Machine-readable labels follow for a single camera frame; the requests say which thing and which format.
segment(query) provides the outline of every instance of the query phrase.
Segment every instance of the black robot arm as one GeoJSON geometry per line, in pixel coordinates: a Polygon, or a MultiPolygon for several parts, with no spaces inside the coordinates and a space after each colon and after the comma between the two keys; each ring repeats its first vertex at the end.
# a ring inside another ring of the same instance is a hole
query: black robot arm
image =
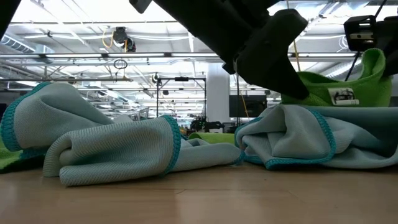
{"type": "MultiPolygon", "coordinates": [[[[296,10],[270,16],[276,0],[154,0],[225,62],[230,74],[249,84],[304,99],[308,90],[287,51],[308,22],[296,10]]],[[[144,12],[149,0],[130,0],[144,12]]]]}

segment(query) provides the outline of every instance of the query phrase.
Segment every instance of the green towel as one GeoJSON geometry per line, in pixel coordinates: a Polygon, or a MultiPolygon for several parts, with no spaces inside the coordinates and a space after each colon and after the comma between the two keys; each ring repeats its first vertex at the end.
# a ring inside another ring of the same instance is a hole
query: green towel
{"type": "Polygon", "coordinates": [[[202,139],[210,144],[231,143],[234,144],[234,134],[223,133],[192,133],[189,139],[202,139]]]}
{"type": "Polygon", "coordinates": [[[0,170],[3,170],[10,164],[18,161],[21,153],[22,152],[8,151],[0,138],[0,170]]]}
{"type": "Polygon", "coordinates": [[[282,95],[282,103],[308,106],[389,106],[392,84],[391,77],[382,76],[386,67],[383,51],[365,51],[362,65],[361,77],[348,82],[332,80],[312,72],[298,72],[310,95],[304,100],[282,95]],[[354,100],[350,98],[351,100],[341,101],[334,98],[336,94],[344,95],[347,90],[353,95],[354,100]]]}
{"type": "Polygon", "coordinates": [[[24,156],[22,151],[8,151],[0,138],[0,174],[33,169],[43,165],[44,156],[37,156],[29,159],[24,159],[24,156]]]}

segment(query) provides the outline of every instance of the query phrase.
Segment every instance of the black cable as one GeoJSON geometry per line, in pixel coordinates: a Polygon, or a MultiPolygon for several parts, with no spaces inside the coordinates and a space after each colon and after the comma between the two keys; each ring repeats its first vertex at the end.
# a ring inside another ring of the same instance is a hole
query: black cable
{"type": "Polygon", "coordinates": [[[377,10],[377,12],[374,15],[374,18],[377,18],[377,16],[380,14],[381,9],[383,8],[383,6],[385,5],[386,2],[387,2],[387,0],[383,0],[383,2],[381,3],[379,9],[377,10]]]}
{"type": "Polygon", "coordinates": [[[361,52],[357,52],[357,53],[356,53],[355,58],[354,58],[354,62],[353,62],[353,64],[352,64],[351,68],[349,68],[349,71],[348,71],[348,74],[347,74],[347,76],[346,76],[346,79],[344,80],[345,82],[347,82],[349,76],[351,75],[351,72],[353,72],[353,69],[354,69],[354,67],[355,67],[355,63],[356,63],[356,61],[358,60],[358,58],[359,58],[360,55],[361,55],[361,52]]]}
{"type": "MultiPolygon", "coordinates": [[[[386,4],[386,2],[387,2],[387,0],[383,0],[383,2],[381,3],[379,9],[377,10],[377,12],[376,12],[375,15],[374,15],[374,19],[375,19],[375,20],[376,20],[377,16],[380,14],[381,9],[382,9],[383,6],[386,4]]],[[[357,61],[357,59],[359,58],[360,55],[361,55],[361,52],[357,52],[357,53],[356,53],[354,62],[353,62],[353,64],[352,64],[351,68],[349,68],[349,71],[348,71],[348,74],[347,74],[347,76],[346,76],[345,82],[348,80],[349,76],[351,75],[351,72],[353,71],[353,69],[354,69],[354,67],[355,67],[355,63],[356,63],[356,61],[357,61]]]]}

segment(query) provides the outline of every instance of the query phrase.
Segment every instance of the fluorescent light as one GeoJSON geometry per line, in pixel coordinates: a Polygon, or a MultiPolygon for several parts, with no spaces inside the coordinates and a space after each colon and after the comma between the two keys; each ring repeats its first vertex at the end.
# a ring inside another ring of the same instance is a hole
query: fluorescent light
{"type": "Polygon", "coordinates": [[[100,107],[102,107],[102,108],[112,108],[111,105],[100,105],[100,107]]]}
{"type": "Polygon", "coordinates": [[[267,98],[267,100],[281,100],[281,98],[267,98]]]}
{"type": "Polygon", "coordinates": [[[172,57],[217,57],[215,53],[172,53],[172,57]]]}
{"type": "Polygon", "coordinates": [[[354,57],[355,53],[299,53],[299,57],[354,57]]]}
{"type": "Polygon", "coordinates": [[[159,100],[205,100],[204,98],[159,98],[159,100]]]}
{"type": "Polygon", "coordinates": [[[37,54],[2,54],[0,58],[40,58],[37,54]]]}
{"type": "Polygon", "coordinates": [[[312,36],[312,37],[306,37],[302,36],[300,39],[301,40],[327,40],[327,39],[334,39],[334,38],[340,38],[340,37],[345,37],[344,34],[342,35],[334,35],[334,36],[312,36]]]}
{"type": "Polygon", "coordinates": [[[29,86],[33,86],[33,87],[35,87],[39,84],[37,82],[31,82],[31,81],[17,81],[16,83],[23,84],[23,85],[29,85],[29,86]]]}
{"type": "Polygon", "coordinates": [[[251,121],[254,118],[239,118],[239,119],[242,120],[242,121],[251,121]]]}
{"type": "Polygon", "coordinates": [[[162,113],[165,113],[165,114],[173,114],[173,113],[176,113],[176,114],[198,114],[198,113],[201,113],[201,111],[177,111],[177,112],[173,112],[173,111],[170,111],[170,110],[163,110],[163,111],[161,111],[161,110],[159,110],[159,112],[162,112],[162,113]]]}
{"type": "Polygon", "coordinates": [[[109,57],[164,57],[163,53],[125,53],[125,54],[109,54],[109,57]]]}
{"type": "Polygon", "coordinates": [[[111,88],[115,91],[142,91],[143,88],[111,88]]]}
{"type": "Polygon", "coordinates": [[[8,91],[32,91],[31,88],[6,88],[8,91]]]}
{"type": "Polygon", "coordinates": [[[101,54],[47,54],[48,58],[101,58],[101,54]]]}
{"type": "Polygon", "coordinates": [[[105,88],[78,88],[79,91],[105,91],[105,88]]]}

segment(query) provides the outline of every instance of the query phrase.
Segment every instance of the yellow cable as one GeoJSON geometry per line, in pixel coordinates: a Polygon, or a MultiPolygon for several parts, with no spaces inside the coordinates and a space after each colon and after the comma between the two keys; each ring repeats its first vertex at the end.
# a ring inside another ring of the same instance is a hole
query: yellow cable
{"type": "Polygon", "coordinates": [[[105,32],[106,32],[106,29],[104,29],[104,32],[102,33],[102,43],[104,44],[104,46],[106,48],[111,48],[113,45],[113,31],[112,31],[112,36],[111,36],[111,45],[109,45],[109,46],[105,44],[105,40],[104,40],[105,32]]]}
{"type": "Polygon", "coordinates": [[[242,96],[242,101],[243,101],[244,111],[246,112],[246,116],[249,118],[248,109],[246,108],[246,102],[244,101],[244,98],[243,98],[242,92],[241,92],[241,96],[242,96]]]}
{"type": "MultiPolygon", "coordinates": [[[[287,8],[289,8],[289,0],[286,0],[286,5],[287,5],[287,8]]],[[[299,53],[297,52],[297,45],[296,45],[295,39],[293,40],[293,48],[294,48],[294,54],[296,56],[297,68],[298,68],[298,71],[301,72],[300,62],[299,62],[299,53]]]]}

